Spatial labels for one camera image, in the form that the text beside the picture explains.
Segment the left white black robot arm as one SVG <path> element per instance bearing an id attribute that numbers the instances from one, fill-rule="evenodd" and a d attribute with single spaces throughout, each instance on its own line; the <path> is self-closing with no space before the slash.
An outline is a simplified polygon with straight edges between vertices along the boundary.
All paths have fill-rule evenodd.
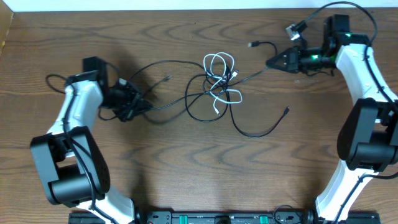
<path id="1" fill-rule="evenodd" d="M 102 108 L 122 122 L 152 108 L 131 82 L 120 78 L 110 86 L 108 65 L 99 57 L 83 59 L 83 71 L 65 80 L 65 101 L 56 121 L 30 143 L 47 200 L 78 209 L 69 214 L 69 223 L 148 222 L 133 199 L 111 185 L 108 166 L 91 134 Z"/>

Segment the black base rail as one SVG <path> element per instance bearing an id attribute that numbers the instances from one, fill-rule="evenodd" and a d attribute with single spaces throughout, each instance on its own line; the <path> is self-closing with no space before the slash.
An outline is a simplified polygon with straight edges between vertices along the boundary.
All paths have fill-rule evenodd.
<path id="1" fill-rule="evenodd" d="M 89 224 L 105 223 L 92 213 L 70 213 L 69 224 Z M 146 224 L 294 224 L 294 223 L 333 223 L 324 218 L 316 218 L 315 211 L 306 210 L 304 212 L 288 209 L 283 206 L 278 207 L 273 212 L 266 213 L 199 213 L 199 212 L 171 212 L 171 211 L 151 211 L 145 218 L 137 218 L 131 223 Z M 374 212 L 351 212 L 346 220 L 338 223 L 345 224 L 381 224 L 378 213 Z"/>

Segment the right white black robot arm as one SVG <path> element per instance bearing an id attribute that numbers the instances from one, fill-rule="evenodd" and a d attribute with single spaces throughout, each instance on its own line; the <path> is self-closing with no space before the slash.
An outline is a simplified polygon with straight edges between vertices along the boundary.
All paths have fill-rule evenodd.
<path id="1" fill-rule="evenodd" d="M 351 32 L 349 16 L 335 14 L 323 23 L 323 44 L 309 48 L 302 32 L 305 21 L 286 28 L 295 46 L 267 60 L 266 65 L 288 73 L 309 74 L 324 68 L 343 75 L 353 101 L 338 140 L 338 166 L 325 190 L 316 198 L 305 223 L 347 223 L 349 210 L 373 179 L 397 163 L 397 95 L 378 69 L 366 34 Z"/>

